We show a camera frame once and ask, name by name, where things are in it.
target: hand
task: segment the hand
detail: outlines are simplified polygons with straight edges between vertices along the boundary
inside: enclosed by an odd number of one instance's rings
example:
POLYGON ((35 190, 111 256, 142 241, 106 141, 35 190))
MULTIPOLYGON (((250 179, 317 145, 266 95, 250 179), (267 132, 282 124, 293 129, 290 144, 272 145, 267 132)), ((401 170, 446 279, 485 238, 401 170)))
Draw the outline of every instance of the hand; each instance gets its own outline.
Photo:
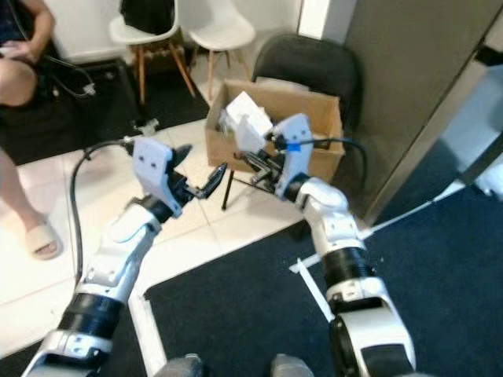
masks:
POLYGON ((3 46, 11 49, 5 54, 5 57, 8 59, 23 57, 36 63, 40 58, 40 52, 30 42, 8 41, 3 46))

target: black bag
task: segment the black bag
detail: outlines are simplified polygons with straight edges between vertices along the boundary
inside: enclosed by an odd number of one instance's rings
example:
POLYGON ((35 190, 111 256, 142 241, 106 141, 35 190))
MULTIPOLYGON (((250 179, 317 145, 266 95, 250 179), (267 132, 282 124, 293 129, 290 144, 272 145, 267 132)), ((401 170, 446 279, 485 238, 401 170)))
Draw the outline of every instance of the black bag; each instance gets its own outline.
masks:
POLYGON ((122 0, 120 12, 126 25, 159 35, 173 27, 174 0, 122 0))

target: person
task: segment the person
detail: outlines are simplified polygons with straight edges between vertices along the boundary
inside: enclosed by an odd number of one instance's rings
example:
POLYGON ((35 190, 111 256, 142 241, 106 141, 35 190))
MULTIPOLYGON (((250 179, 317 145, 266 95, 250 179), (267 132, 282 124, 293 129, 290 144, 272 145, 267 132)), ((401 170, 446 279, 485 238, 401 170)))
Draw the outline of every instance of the person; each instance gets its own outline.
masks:
MULTIPOLYGON (((0 106, 23 106, 34 96, 37 62, 50 41, 54 24, 54 17, 43 0, 0 0, 0 47, 4 48, 0 49, 0 106), (19 5, 24 5, 31 14, 33 32, 29 35, 19 24, 19 5)), ((23 222, 26 246, 32 256, 45 260, 59 254, 56 233, 28 201, 14 162, 1 148, 0 198, 23 222)))

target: slipper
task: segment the slipper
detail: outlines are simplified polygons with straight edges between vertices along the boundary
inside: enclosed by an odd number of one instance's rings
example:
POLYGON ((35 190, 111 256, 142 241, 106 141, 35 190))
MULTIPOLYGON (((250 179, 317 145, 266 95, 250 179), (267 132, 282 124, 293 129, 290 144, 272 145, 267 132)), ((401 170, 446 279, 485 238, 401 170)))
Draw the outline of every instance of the slipper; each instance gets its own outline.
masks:
POLYGON ((26 246, 29 254, 40 261, 52 259, 60 254, 60 243, 54 229, 48 225, 39 225, 26 233, 26 246), (40 249, 55 242, 56 249, 51 253, 40 254, 37 253, 40 249))

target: black cable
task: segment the black cable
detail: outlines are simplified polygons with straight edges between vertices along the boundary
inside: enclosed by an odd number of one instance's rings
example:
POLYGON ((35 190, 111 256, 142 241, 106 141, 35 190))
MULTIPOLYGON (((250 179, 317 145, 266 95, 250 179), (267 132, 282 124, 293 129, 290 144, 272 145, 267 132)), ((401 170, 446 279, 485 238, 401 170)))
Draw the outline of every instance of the black cable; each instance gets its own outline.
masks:
POLYGON ((301 141, 298 143, 288 143, 288 145, 305 145, 305 144, 316 145, 324 143, 329 143, 329 145, 330 143, 342 143, 343 145, 351 145, 360 152, 360 155, 362 156, 362 180, 360 181, 360 190, 361 191, 365 190, 365 186, 367 184, 367 176, 369 172, 369 162, 367 159, 367 151, 365 147, 362 144, 358 143, 357 141, 354 141, 349 137, 327 137, 326 139, 312 139, 312 140, 301 141))
POLYGON ((125 140, 103 141, 92 147, 84 150, 84 156, 77 162, 72 171, 72 179, 70 181, 70 204, 72 206, 73 222, 75 224, 75 245, 77 248, 77 273, 75 275, 75 285, 79 283, 83 274, 84 255, 82 244, 82 230, 80 228, 79 208, 77 207, 77 199, 75 198, 75 183, 77 180, 77 173, 80 167, 86 160, 90 160, 90 154, 100 148, 108 147, 110 145, 119 145, 125 147, 127 142, 125 140))

